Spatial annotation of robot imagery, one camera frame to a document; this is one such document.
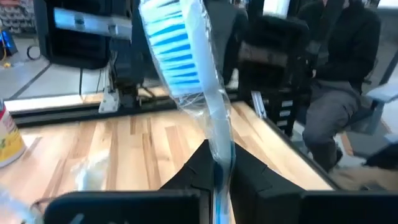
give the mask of gray pants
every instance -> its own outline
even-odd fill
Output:
[[[303,140],[314,160],[327,172],[337,162],[333,137],[359,108],[359,93],[348,82],[314,80]]]

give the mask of toothbrush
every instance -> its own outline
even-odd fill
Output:
[[[148,0],[140,14],[158,73],[181,106],[189,96],[205,101],[210,115],[210,147],[215,165],[213,223],[229,223],[229,182],[235,150],[231,125],[209,41],[210,25],[201,0]]]

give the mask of plastic bag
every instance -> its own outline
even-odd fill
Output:
[[[139,6],[149,49],[164,86],[181,110],[199,121],[216,162],[213,217],[229,222],[229,182],[235,161],[230,102],[201,0],[146,0]]]
[[[43,218],[36,209],[14,198],[9,192],[0,187],[0,223],[5,224],[43,224]]]
[[[72,172],[76,175],[76,189],[78,191],[104,190],[108,164],[109,151],[103,151],[85,159],[72,168]]]

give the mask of wooden table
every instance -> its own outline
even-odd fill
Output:
[[[307,190],[331,187],[244,103],[231,113],[234,140]],[[0,169],[0,185],[26,203],[75,189],[73,166],[109,151],[107,190],[156,190],[183,166],[205,136],[181,111],[21,130],[27,151]]]

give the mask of black jacket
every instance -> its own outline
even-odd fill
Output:
[[[305,5],[298,13],[297,17],[307,22],[311,37],[316,34],[324,8],[322,1],[316,1]],[[348,81],[361,91],[364,78],[374,66],[380,29],[378,16],[361,1],[344,9],[329,39],[328,62],[316,69],[316,78]]]

